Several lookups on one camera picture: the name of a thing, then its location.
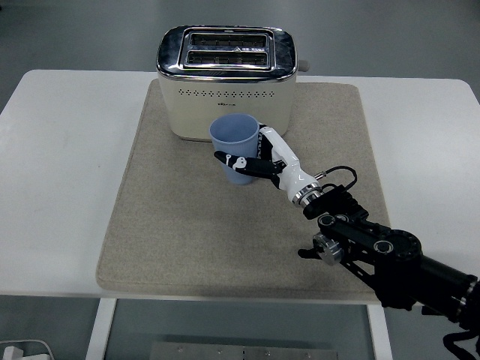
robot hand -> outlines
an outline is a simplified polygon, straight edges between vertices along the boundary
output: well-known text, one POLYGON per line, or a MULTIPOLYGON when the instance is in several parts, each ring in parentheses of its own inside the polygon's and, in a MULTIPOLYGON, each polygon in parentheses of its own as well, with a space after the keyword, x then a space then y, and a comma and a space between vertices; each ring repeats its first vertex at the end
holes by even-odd
POLYGON ((216 151, 214 156, 237 173, 270 179, 275 187, 286 191, 288 199, 295 206, 304 209, 307 219, 320 215, 314 211, 314 203, 323 195, 318 180, 326 174, 321 172, 312 176, 303 171, 292 149, 271 127, 260 125, 256 158, 238 157, 222 151, 216 151))

cable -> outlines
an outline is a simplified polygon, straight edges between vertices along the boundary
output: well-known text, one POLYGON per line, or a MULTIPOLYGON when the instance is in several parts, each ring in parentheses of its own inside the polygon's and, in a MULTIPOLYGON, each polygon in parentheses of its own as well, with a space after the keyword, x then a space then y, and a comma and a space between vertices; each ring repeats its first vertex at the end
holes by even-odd
POLYGON ((324 191, 326 188, 334 188, 335 189, 336 187, 337 187, 337 185, 332 184, 332 183, 328 183, 328 184, 325 184, 325 185, 322 186, 322 191, 324 191))
POLYGON ((50 346, 45 341, 42 340, 32 340, 32 339, 27 339, 27 340, 5 340, 5 341, 0 341, 0 344, 12 344, 12 343, 40 343, 43 344, 46 349, 48 350, 48 353, 50 355, 51 360, 55 360, 52 354, 52 350, 50 349, 50 346))
POLYGON ((455 341, 470 340, 476 336, 479 336, 479 333, 472 330, 448 334, 443 337, 443 345, 445 345, 450 353, 457 356, 460 360, 476 360, 475 356, 454 344, 455 341))
POLYGON ((348 170, 352 173, 353 175, 353 181, 350 182, 346 187, 345 187, 345 190, 349 190, 353 185, 355 185, 355 183, 357 182, 357 180, 359 179, 357 177, 357 172, 352 169, 350 166, 345 166, 345 165, 340 165, 340 166, 334 166, 332 167, 331 169, 328 169, 325 171, 326 174, 329 174, 329 173, 333 173, 334 171, 336 170, 348 170))

metal plate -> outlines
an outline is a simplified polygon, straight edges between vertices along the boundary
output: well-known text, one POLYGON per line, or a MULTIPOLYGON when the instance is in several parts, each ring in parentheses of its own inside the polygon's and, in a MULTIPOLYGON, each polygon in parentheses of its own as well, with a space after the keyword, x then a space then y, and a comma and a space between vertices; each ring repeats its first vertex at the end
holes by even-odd
POLYGON ((154 342, 150 360, 338 360, 334 350, 154 342))

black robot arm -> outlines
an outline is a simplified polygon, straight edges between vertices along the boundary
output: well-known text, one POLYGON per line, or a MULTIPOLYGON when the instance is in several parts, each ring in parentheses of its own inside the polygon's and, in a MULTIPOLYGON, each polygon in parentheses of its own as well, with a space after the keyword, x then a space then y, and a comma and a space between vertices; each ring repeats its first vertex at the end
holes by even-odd
POLYGON ((367 220, 364 210, 342 185, 324 193, 310 210, 320 215, 313 248, 300 250, 303 258, 340 263, 371 287, 383 307, 411 310, 416 302, 423 314, 438 314, 459 323, 467 333, 447 335, 444 343, 459 359, 474 359, 453 341, 480 333, 480 283, 422 253, 420 241, 411 233, 367 220), (369 274, 356 264, 373 266, 369 274))

white cable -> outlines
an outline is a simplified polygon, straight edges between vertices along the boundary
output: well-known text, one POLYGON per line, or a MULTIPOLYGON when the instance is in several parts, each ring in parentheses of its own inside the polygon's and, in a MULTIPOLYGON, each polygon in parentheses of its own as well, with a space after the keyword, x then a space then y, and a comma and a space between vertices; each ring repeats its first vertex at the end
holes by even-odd
POLYGON ((50 359, 51 360, 55 360, 55 358, 53 357, 53 354, 52 354, 52 350, 50 349, 50 346, 48 346, 48 344, 45 342, 45 341, 42 341, 42 340, 32 340, 32 339, 28 339, 28 340, 5 340, 5 341, 0 341, 0 344, 12 344, 12 343, 40 343, 40 344, 43 344, 46 349, 48 350, 48 353, 50 355, 50 359))

